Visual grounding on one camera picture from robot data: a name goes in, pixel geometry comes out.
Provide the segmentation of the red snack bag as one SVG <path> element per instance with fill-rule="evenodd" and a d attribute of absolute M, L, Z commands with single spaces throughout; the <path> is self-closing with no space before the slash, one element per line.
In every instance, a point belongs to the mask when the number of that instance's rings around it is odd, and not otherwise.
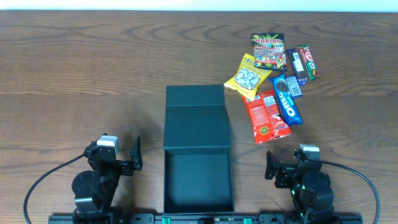
<path fill-rule="evenodd" d="M 252 122 L 254 140 L 262 144 L 292 134 L 290 126 L 282 119 L 275 100 L 274 90 L 263 91 L 254 100 L 242 97 Z"/>

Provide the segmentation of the dark green gift box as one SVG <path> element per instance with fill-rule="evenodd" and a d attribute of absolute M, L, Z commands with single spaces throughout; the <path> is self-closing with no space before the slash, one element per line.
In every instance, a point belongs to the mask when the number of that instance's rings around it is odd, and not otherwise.
<path fill-rule="evenodd" d="M 163 150 L 165 213 L 234 211 L 222 85 L 166 87 Z"/>

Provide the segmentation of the blue Oreo cookie pack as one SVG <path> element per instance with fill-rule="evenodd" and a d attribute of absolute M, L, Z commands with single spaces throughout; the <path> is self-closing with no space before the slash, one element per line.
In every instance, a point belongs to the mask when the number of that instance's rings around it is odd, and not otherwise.
<path fill-rule="evenodd" d="M 294 99 L 290 92 L 285 74 L 282 73 L 278 77 L 268 78 L 272 83 L 277 97 L 282 117 L 288 126 L 300 125 L 303 123 L 301 115 L 294 103 Z"/>

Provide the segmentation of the yellow seed snack bag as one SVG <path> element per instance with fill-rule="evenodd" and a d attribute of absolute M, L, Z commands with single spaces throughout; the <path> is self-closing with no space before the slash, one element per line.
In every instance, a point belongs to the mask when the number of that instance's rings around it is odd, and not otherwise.
<path fill-rule="evenodd" d="M 254 66 L 254 57 L 245 54 L 236 74 L 224 83 L 224 87 L 237 91 L 250 101 L 255 100 L 259 86 L 272 73 Z"/>

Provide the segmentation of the Haribo gummy candy bag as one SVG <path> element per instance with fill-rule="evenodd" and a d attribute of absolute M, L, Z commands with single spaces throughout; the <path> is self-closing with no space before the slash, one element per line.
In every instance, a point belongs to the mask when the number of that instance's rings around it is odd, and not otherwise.
<path fill-rule="evenodd" d="M 252 33 L 254 66 L 265 70 L 287 71 L 283 33 Z"/>

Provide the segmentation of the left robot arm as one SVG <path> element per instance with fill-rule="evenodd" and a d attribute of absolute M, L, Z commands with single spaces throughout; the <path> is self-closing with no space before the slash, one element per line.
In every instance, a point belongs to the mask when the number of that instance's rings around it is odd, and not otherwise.
<path fill-rule="evenodd" d="M 116 136 L 102 135 L 90 142 L 83 155 L 91 170 L 79 173 L 72 182 L 76 210 L 73 223 L 126 223 L 121 210 L 111 206 L 120 177 L 132 176 L 141 170 L 141 138 L 138 136 L 130 150 L 129 160 L 118 160 L 119 141 Z"/>

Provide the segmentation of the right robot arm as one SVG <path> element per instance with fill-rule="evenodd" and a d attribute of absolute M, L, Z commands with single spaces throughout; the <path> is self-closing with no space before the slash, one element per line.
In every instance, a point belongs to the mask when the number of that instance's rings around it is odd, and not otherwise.
<path fill-rule="evenodd" d="M 296 164 L 281 163 L 267 151 L 265 179 L 274 179 L 278 189 L 288 189 L 295 206 L 284 223 L 328 223 L 333 219 L 334 194 L 328 174 L 320 171 L 320 149 L 302 144 L 294 151 Z"/>

